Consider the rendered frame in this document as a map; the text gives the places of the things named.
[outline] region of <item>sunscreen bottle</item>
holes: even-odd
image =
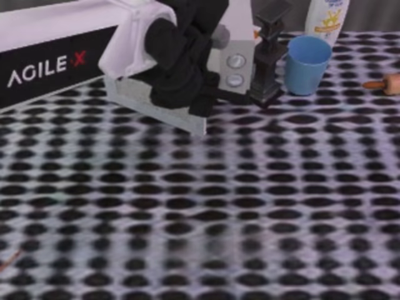
[[[333,47],[343,27],[349,4],[350,0],[311,0],[306,34],[323,39]]]

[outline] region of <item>blue plastic cup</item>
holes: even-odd
[[[284,83],[287,90],[298,96],[317,91],[332,57],[331,46],[313,36],[298,36],[288,45]]]

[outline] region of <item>gray wall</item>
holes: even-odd
[[[29,8],[68,0],[0,0],[0,11]],[[252,0],[257,13],[269,0]],[[288,0],[293,10],[285,20],[288,31],[302,31],[310,0]],[[346,31],[400,31],[400,0],[351,0]]]

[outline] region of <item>rolling pin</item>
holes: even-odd
[[[400,94],[400,74],[386,74],[382,81],[369,81],[363,85],[364,89],[382,89],[387,95]]]

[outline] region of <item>checkered tablecloth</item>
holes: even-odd
[[[399,299],[400,97],[361,88],[396,72],[400,33],[342,34],[316,95],[203,138],[102,82],[0,115],[0,298]]]

